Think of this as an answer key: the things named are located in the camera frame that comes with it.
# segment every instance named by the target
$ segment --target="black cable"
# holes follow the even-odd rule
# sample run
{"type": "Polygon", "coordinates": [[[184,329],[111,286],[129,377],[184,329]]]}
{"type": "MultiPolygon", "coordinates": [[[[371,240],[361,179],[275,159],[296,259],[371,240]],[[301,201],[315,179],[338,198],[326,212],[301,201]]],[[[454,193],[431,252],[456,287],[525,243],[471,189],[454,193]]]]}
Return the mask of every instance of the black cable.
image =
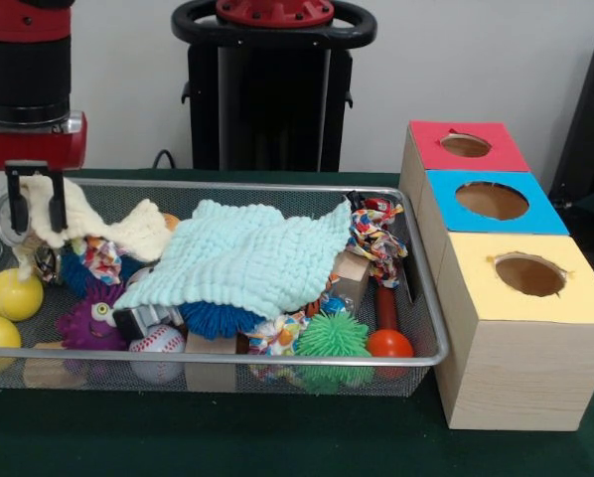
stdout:
{"type": "Polygon", "coordinates": [[[176,166],[176,161],[174,159],[174,156],[167,149],[163,149],[158,154],[156,154],[156,159],[154,159],[154,164],[151,166],[152,169],[158,169],[158,164],[160,164],[160,159],[162,159],[162,156],[167,156],[167,159],[169,159],[169,165],[171,166],[172,169],[178,169],[178,166],[176,166]]]}

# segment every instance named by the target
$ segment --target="wooden block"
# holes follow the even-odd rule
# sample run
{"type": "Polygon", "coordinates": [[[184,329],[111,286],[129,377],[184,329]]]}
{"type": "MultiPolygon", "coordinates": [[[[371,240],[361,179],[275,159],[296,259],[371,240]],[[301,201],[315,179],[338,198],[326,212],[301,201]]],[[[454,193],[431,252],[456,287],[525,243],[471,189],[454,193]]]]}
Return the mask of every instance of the wooden block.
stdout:
{"type": "MultiPolygon", "coordinates": [[[[62,350],[61,342],[39,343],[35,350],[62,350]]],[[[76,390],[86,382],[85,372],[72,373],[63,360],[29,358],[23,369],[26,388],[44,390],[76,390]]]]}
{"type": "MultiPolygon", "coordinates": [[[[236,338],[206,338],[189,333],[185,353],[234,355],[236,338]]],[[[185,364],[185,378],[189,391],[201,393],[234,393],[236,388],[235,365],[214,365],[207,363],[185,364]]]]}
{"type": "Polygon", "coordinates": [[[346,295],[352,298],[355,306],[359,308],[370,279],[371,262],[358,256],[351,251],[342,251],[335,259],[333,273],[339,276],[339,283],[335,285],[335,290],[340,295],[346,295]]]}
{"type": "Polygon", "coordinates": [[[405,148],[403,150],[403,165],[400,171],[398,189],[404,192],[415,213],[418,213],[420,196],[425,185],[425,167],[420,157],[418,147],[414,142],[411,128],[407,128],[405,148]]]}
{"type": "Polygon", "coordinates": [[[434,283],[436,283],[440,264],[443,260],[443,252],[445,251],[447,229],[443,223],[443,216],[438,208],[433,189],[429,184],[423,188],[420,204],[416,210],[416,217],[418,219],[418,230],[423,238],[429,269],[432,272],[434,283]]]}
{"type": "Polygon", "coordinates": [[[451,428],[577,429],[594,393],[594,272],[572,238],[450,233],[437,290],[451,428]]]}
{"type": "Polygon", "coordinates": [[[527,172],[427,171],[417,218],[434,281],[448,232],[568,235],[527,172]]]}
{"type": "Polygon", "coordinates": [[[500,123],[411,121],[399,189],[418,213],[426,170],[528,172],[518,147],[500,123]]]}

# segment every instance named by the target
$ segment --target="blue square top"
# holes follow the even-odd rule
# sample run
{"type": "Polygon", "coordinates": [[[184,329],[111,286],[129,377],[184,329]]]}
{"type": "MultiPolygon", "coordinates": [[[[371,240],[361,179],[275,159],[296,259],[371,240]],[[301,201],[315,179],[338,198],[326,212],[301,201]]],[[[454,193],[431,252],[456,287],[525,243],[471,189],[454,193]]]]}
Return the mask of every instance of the blue square top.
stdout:
{"type": "Polygon", "coordinates": [[[567,236],[568,230],[535,178],[528,172],[479,172],[479,171],[427,171],[429,183],[436,197],[438,208],[447,229],[451,232],[486,232],[497,234],[549,234],[567,236]],[[494,187],[504,189],[505,198],[518,192],[528,203],[521,215],[507,220],[488,217],[465,207],[456,193],[466,186],[479,186],[483,191],[479,200],[486,209],[502,204],[503,198],[486,197],[485,192],[494,187]]]}

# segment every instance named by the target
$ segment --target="white wall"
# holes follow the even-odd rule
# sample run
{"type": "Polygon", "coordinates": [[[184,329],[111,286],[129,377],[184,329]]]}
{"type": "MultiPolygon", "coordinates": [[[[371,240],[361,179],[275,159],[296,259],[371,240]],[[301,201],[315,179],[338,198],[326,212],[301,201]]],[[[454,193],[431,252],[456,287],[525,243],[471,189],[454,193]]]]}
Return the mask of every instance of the white wall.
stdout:
{"type": "MultiPolygon", "coordinates": [[[[87,167],[149,167],[168,147],[191,165],[180,103],[183,0],[77,0],[74,108],[87,167]]],[[[594,0],[356,0],[379,21],[354,52],[342,170],[398,172],[410,119],[505,122],[547,187],[594,47],[594,0]]]]}
{"type": "Polygon", "coordinates": [[[354,53],[344,170],[399,171],[410,119],[496,120],[550,185],[594,48],[594,0],[357,0],[376,41],[354,53]]]}

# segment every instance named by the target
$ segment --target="metal basket rim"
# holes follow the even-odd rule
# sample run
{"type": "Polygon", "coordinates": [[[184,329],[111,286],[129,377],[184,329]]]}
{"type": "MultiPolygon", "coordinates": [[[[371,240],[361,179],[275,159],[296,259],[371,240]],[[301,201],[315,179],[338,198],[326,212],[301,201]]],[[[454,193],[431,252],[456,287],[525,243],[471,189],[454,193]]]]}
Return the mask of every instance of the metal basket rim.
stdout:
{"type": "Polygon", "coordinates": [[[124,179],[71,179],[81,186],[115,186],[170,188],[170,189],[220,189],[249,191],[297,191],[297,192],[340,192],[376,193],[389,195],[403,204],[409,213],[404,214],[413,246],[412,256],[418,267],[423,293],[427,303],[430,320],[436,336],[437,351],[434,356],[424,358],[381,358],[381,357],[304,357],[304,356],[255,356],[255,355],[218,355],[191,353],[131,353],[101,352],[84,350],[41,350],[34,348],[0,348],[0,358],[20,359],[55,359],[84,361],[127,361],[127,362],[180,362],[203,364],[235,365],[305,365],[305,366],[348,366],[348,367],[405,367],[424,368],[440,364],[449,352],[449,342],[443,314],[438,301],[434,282],[429,271],[425,249],[418,230],[409,198],[401,191],[389,187],[368,186],[327,186],[327,185],[285,185],[257,183],[222,183],[193,181],[161,180],[124,180],[124,179]]]}

